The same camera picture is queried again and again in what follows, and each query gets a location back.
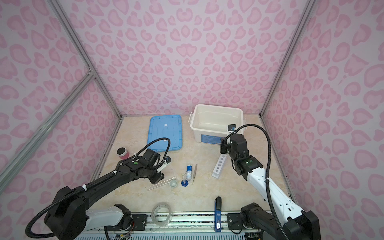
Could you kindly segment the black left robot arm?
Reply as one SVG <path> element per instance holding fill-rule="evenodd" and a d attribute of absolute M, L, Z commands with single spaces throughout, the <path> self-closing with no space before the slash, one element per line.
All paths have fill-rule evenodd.
<path fill-rule="evenodd" d="M 90 224 L 91 216 L 86 211 L 98 200 L 138 179 L 149 179 L 153 185 L 163 180 L 162 170 L 172 159 L 167 153 L 160 155 L 151 150 L 150 146 L 147 144 L 135 155 L 119 161 L 112 172 L 88 184 L 60 189 L 53 202 L 30 220 L 25 234 L 32 239 L 74 240 Z"/>

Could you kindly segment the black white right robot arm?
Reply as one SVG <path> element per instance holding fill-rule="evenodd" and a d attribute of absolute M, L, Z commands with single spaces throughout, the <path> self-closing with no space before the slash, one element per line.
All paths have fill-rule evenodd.
<path fill-rule="evenodd" d="M 268 146 L 267 166 L 250 154 L 248 143 L 240 130 L 255 127 L 266 136 Z M 271 240 L 319 240 L 320 221 L 313 211 L 305 211 L 288 197 L 270 176 L 272 143 L 267 131 L 259 125 L 228 126 L 229 133 L 221 138 L 220 152 L 231 158 L 236 173 L 250 183 L 268 203 L 265 211 L 256 203 L 241 209 L 241 226 L 260 229 L 260 236 Z"/>

